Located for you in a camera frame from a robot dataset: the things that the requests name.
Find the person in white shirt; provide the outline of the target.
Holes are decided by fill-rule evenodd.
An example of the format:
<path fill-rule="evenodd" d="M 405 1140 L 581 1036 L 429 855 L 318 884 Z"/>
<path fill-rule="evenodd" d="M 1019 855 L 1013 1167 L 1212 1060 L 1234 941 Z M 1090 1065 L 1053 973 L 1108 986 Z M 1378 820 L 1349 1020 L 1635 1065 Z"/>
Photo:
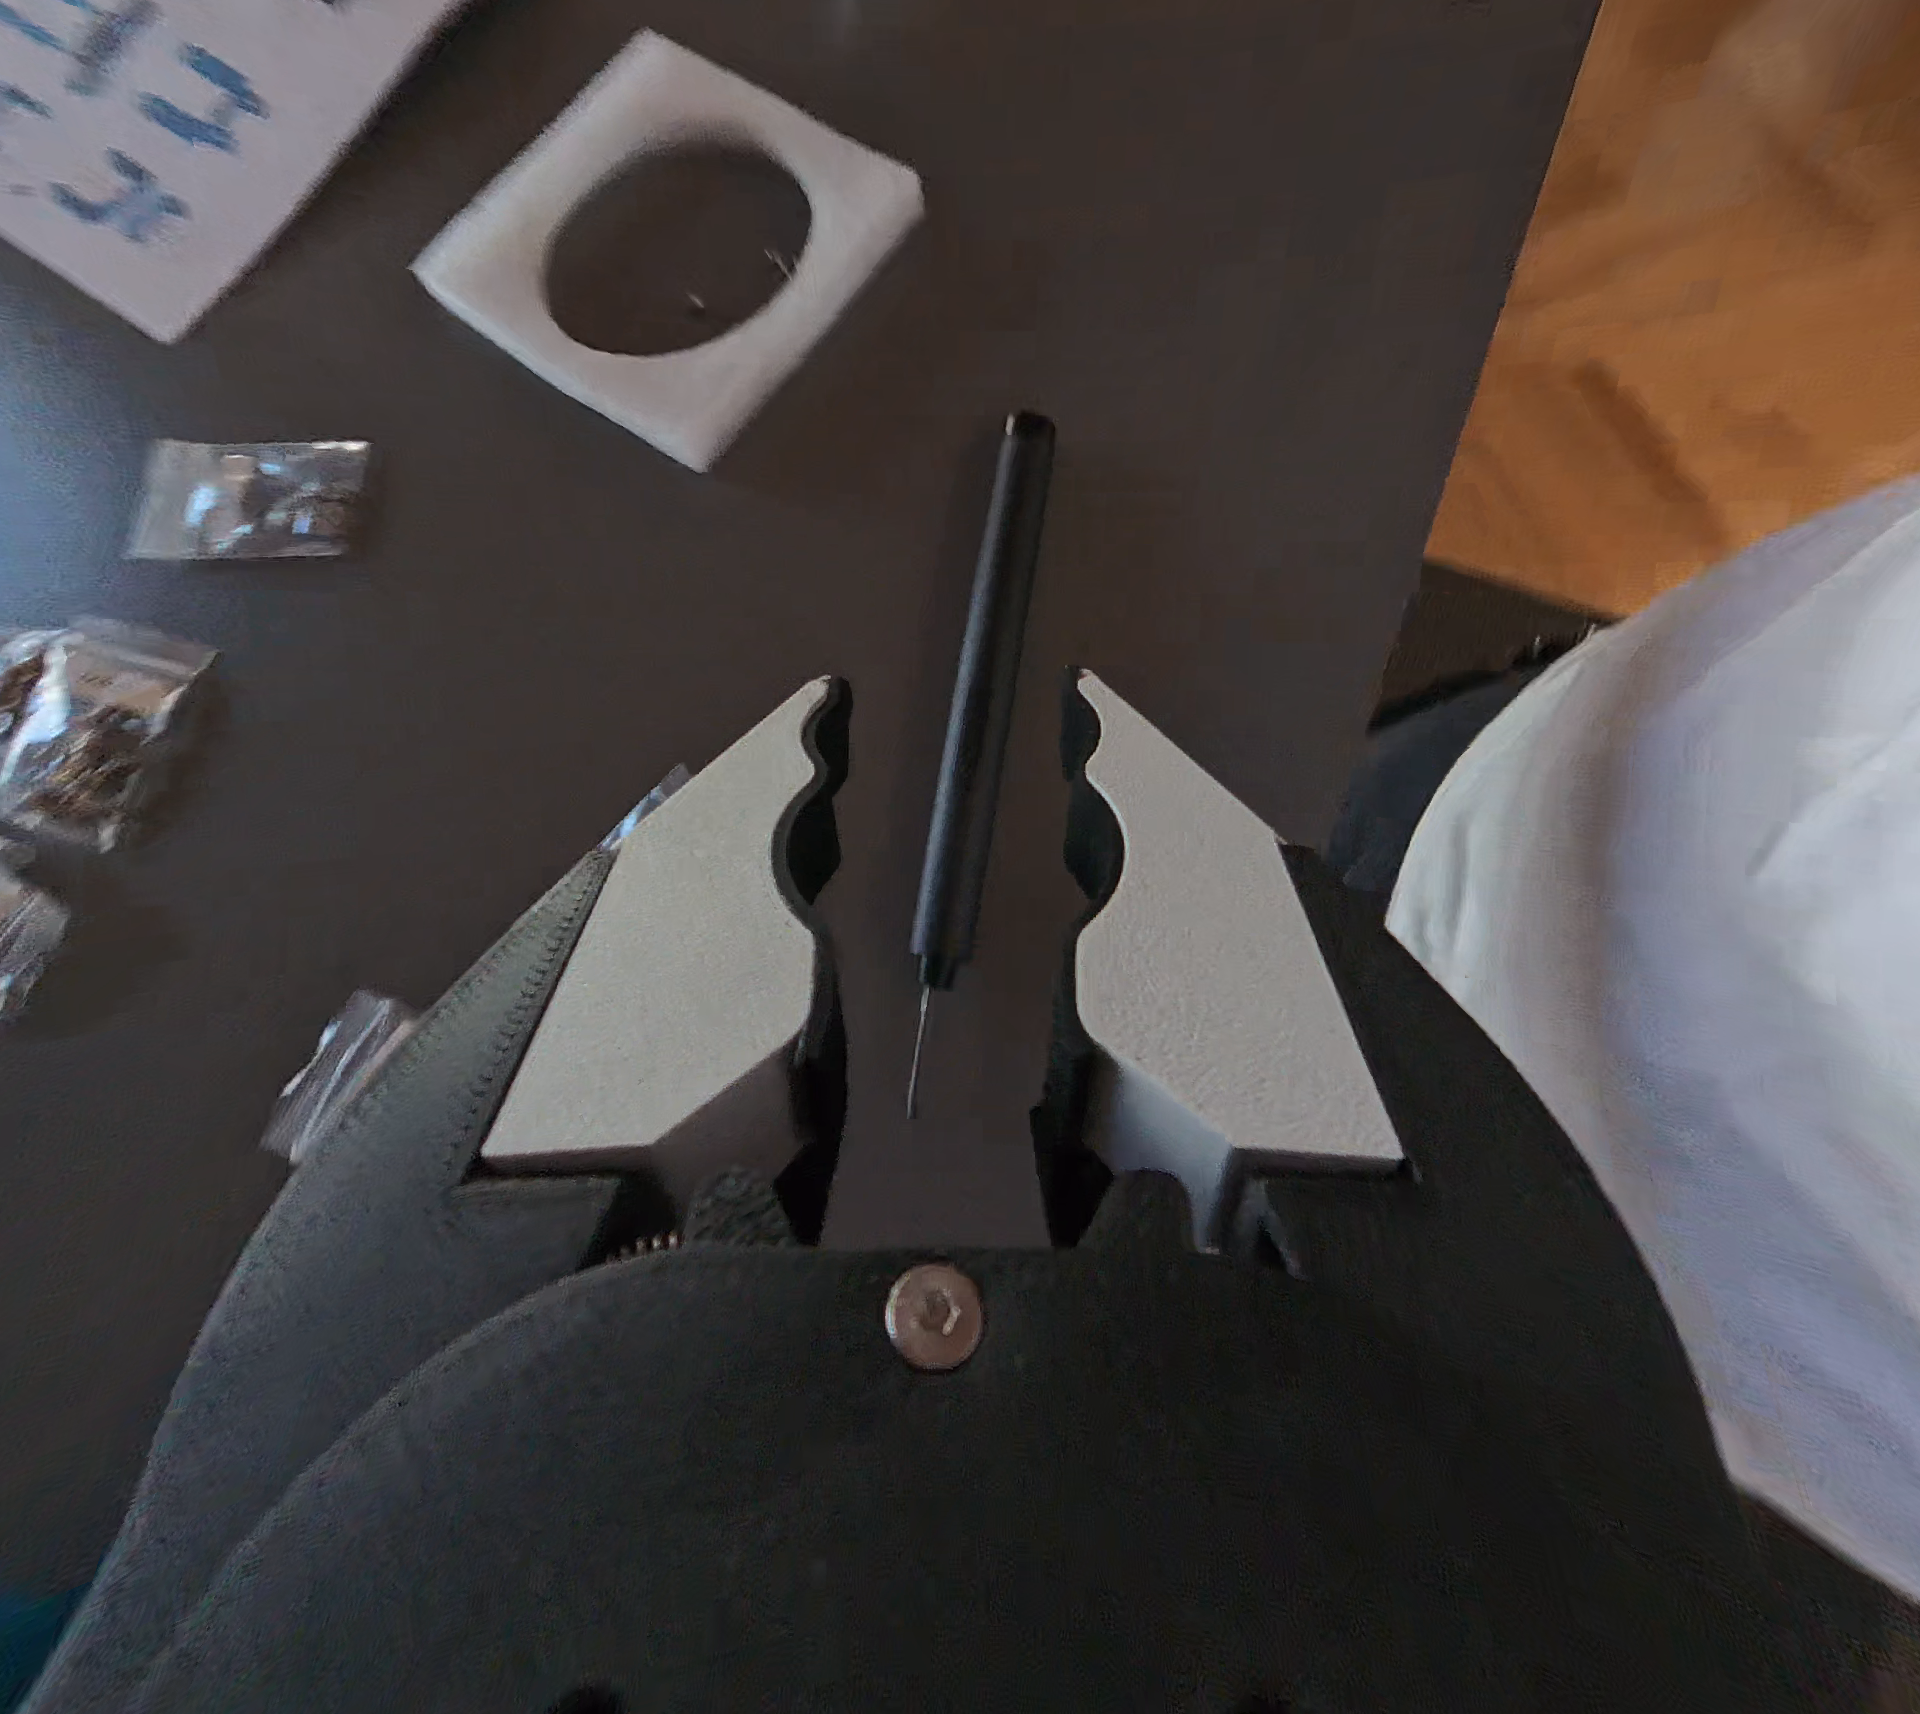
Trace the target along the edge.
<path fill-rule="evenodd" d="M 1437 786 L 1386 929 L 1602 1180 L 1727 1476 L 1914 1600 L 1914 474 L 1531 675 Z"/>

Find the clear plastic bag with parts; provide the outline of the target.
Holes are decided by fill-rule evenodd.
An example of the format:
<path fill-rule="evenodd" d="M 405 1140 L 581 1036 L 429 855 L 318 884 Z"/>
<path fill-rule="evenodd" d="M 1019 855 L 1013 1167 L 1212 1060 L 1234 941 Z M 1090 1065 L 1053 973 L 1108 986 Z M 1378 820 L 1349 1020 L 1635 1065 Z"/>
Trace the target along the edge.
<path fill-rule="evenodd" d="M 132 506 L 126 563 L 348 556 L 371 498 L 365 438 L 181 443 L 157 438 Z"/>
<path fill-rule="evenodd" d="M 212 646 L 103 616 L 6 626 L 6 827 L 118 852 L 164 786 L 213 659 Z"/>

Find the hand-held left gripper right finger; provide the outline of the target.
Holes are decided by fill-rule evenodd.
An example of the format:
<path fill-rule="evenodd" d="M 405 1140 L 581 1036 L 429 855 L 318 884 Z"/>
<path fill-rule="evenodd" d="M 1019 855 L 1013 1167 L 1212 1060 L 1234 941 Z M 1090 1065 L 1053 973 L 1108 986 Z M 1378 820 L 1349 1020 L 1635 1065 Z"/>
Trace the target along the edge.
<path fill-rule="evenodd" d="M 1043 1078 L 1043 1214 L 1076 1247 L 1122 1177 L 1169 1177 L 1194 1247 L 1269 1177 L 1380 1180 L 1402 1140 L 1261 813 L 1109 681 L 1060 685 L 1070 925 Z"/>

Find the grey desk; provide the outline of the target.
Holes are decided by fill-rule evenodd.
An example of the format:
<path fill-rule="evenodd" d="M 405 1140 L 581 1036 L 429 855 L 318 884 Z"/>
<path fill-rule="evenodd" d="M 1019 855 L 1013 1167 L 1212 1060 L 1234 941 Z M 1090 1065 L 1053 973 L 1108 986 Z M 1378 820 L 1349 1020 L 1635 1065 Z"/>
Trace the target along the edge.
<path fill-rule="evenodd" d="M 1345 797 L 1602 0 L 482 0 L 177 349 L 6 250 L 6 624 L 219 648 L 6 1028 L 6 1591 L 91 1578 L 353 986 L 433 1001 L 669 769 L 851 681 L 838 1247 L 1036 1247 L 1060 674 L 1294 839 Z M 715 474 L 412 280 L 665 34 L 923 219 Z M 972 959 L 906 1114 L 923 835 L 1013 413 L 1058 424 Z M 371 443 L 327 563 L 126 563 L 147 449 Z"/>

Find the black screwdriver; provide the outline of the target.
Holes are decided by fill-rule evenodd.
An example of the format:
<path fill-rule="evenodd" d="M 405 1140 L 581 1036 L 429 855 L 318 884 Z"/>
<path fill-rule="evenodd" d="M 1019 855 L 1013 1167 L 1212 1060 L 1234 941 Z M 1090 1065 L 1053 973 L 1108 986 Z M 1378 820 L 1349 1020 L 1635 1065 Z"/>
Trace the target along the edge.
<path fill-rule="evenodd" d="M 919 970 L 919 1020 L 906 1076 L 906 1114 L 919 1114 L 919 1076 L 932 996 L 949 994 L 972 959 L 982 884 L 997 835 L 997 802 L 1030 634 L 1031 581 L 1043 563 L 1043 521 L 1058 465 L 1058 424 L 1043 413 L 1013 413 L 997 443 L 972 588 L 948 709 L 948 741 L 923 835 L 923 875 L 911 925 Z"/>

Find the white foam square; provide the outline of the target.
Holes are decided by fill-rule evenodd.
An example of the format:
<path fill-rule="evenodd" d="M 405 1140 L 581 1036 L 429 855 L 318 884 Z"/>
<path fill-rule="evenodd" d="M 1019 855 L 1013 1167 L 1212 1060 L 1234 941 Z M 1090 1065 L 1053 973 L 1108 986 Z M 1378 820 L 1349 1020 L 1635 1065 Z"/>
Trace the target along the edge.
<path fill-rule="evenodd" d="M 625 357 L 573 340 L 549 306 L 561 225 L 625 164 L 685 148 L 773 162 L 810 203 L 791 280 L 729 333 Z M 715 470 L 923 219 L 911 164 L 831 133 L 733 68 L 642 34 L 412 267 L 422 286 L 561 400 Z"/>

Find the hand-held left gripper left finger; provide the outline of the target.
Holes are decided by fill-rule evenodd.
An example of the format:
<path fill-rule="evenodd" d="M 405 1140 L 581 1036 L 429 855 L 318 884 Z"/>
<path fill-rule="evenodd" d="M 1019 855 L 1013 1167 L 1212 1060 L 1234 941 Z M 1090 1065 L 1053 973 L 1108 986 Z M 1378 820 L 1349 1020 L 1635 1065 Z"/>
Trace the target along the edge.
<path fill-rule="evenodd" d="M 817 892 L 838 875 L 851 685 L 813 675 L 615 852 L 501 1089 L 498 1177 L 635 1177 L 694 1196 L 778 1186 L 817 1145 L 831 1020 Z"/>

